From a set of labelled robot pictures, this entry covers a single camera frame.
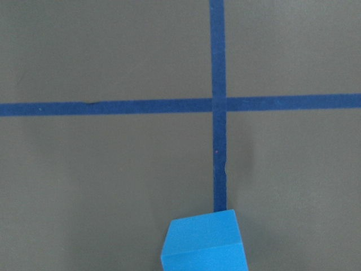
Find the blue block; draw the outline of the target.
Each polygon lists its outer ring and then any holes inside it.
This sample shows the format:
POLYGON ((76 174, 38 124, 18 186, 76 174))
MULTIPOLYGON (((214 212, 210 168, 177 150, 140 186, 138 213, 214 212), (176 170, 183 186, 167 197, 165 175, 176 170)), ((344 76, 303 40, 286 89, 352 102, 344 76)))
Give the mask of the blue block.
POLYGON ((233 209, 171 221, 160 255, 163 270, 248 270, 233 209))

